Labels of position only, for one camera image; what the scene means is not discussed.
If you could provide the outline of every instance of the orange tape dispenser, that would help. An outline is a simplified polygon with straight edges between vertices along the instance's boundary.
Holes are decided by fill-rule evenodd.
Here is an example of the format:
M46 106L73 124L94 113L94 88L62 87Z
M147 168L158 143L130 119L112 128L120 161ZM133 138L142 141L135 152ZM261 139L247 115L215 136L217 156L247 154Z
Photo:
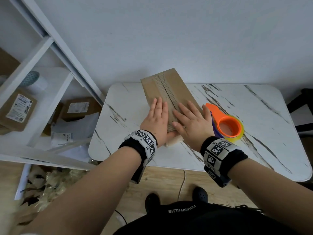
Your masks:
M223 136L230 142L235 142L243 136L244 126L237 118L224 114L216 105L206 103L205 106L211 111L215 134L221 134L219 136Z

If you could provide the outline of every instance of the table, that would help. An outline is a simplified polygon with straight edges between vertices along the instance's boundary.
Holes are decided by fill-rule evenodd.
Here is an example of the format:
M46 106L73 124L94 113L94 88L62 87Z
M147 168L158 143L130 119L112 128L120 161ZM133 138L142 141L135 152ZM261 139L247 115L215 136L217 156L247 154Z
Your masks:
M207 102L241 120L245 134L236 144L253 160L293 181L306 181L312 168L282 94L269 85L186 84L199 105ZM139 129L149 106L141 83L116 83L108 91L89 145L92 159L103 161L123 138ZM204 171L201 154L183 142L162 146L150 166Z

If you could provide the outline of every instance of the right hand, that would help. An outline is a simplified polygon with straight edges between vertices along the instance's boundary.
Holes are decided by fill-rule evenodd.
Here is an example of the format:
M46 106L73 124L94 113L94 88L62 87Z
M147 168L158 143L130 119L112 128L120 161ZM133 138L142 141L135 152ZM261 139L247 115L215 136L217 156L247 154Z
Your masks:
M205 118L203 118L200 111L191 101L188 101L188 105L191 111L182 103L178 104L184 115L177 110L173 110L174 115L185 125L186 128L178 122L173 122L172 124L177 132L183 137L184 141L193 150L200 152L203 142L208 137L214 136L211 113L205 105L202 105L205 115Z

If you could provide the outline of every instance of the left hand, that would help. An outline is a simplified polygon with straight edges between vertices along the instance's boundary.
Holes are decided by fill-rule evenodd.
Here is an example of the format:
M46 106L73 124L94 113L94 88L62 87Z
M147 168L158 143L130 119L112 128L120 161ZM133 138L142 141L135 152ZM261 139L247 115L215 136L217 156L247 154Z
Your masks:
M158 143L157 147L159 148L169 139L179 135L176 131L167 132L167 122L167 102L162 103L161 97L159 97L158 100L154 98L148 116L141 123L140 129L151 132L154 137L156 137Z

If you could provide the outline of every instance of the white cable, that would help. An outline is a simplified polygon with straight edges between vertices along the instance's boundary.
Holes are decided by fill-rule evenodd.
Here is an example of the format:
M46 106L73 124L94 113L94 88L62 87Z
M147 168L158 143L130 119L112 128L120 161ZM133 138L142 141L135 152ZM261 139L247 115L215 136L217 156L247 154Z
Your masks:
M185 180L186 180L186 172L185 172L185 170L183 170L183 171L184 171L184 180L183 180L182 185L181 185L181 187L179 189L177 201L179 201L180 193L182 192L182 187L183 187L183 185L185 183Z

